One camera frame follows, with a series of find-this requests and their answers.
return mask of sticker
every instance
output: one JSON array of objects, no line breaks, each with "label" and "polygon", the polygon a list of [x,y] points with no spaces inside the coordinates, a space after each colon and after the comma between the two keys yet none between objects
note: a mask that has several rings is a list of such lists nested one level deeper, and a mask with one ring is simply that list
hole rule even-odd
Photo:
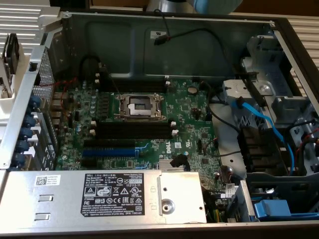
[{"label": "sticker", "polygon": [[231,198],[235,194],[235,184],[226,184],[226,198]]},{"label": "sticker", "polygon": [[151,31],[151,39],[156,39],[163,35],[166,35],[166,31]]},{"label": "sticker", "polygon": [[175,148],[181,148],[181,143],[180,142],[176,142],[175,143]]},{"label": "sticker", "polygon": [[36,186],[57,186],[60,185],[61,175],[41,175],[35,177]]},{"label": "sticker", "polygon": [[85,217],[145,215],[144,174],[85,174],[81,214]]}]

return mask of barcode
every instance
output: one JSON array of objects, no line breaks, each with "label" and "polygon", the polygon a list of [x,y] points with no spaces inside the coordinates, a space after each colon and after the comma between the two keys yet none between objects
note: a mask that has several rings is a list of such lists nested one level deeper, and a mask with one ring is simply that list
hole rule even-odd
[{"label": "barcode", "polygon": [[37,177],[36,185],[46,185],[47,177]]}]

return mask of black pcie slot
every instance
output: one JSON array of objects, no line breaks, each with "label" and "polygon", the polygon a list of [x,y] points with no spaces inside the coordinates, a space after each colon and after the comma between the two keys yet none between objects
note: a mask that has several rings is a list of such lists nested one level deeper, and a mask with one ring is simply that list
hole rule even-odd
[{"label": "black pcie slot", "polygon": [[135,147],[135,140],[132,139],[93,139],[85,140],[84,147],[116,147],[116,148],[129,148]]},{"label": "black pcie slot", "polygon": [[[100,82],[101,92],[117,92],[112,81]],[[115,84],[120,92],[139,92],[139,93],[166,93],[165,81],[164,80],[153,80],[153,81],[132,81],[116,79]]]},{"label": "black pcie slot", "polygon": [[171,128],[167,122],[98,122],[96,138],[171,138]]}]

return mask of connector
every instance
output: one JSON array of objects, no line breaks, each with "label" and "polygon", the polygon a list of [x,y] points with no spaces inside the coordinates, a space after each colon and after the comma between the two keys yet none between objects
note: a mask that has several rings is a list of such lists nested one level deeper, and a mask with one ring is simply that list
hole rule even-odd
[{"label": "connector", "polygon": [[167,35],[159,36],[158,38],[155,39],[154,46],[163,45],[169,40],[170,40],[170,37]]}]

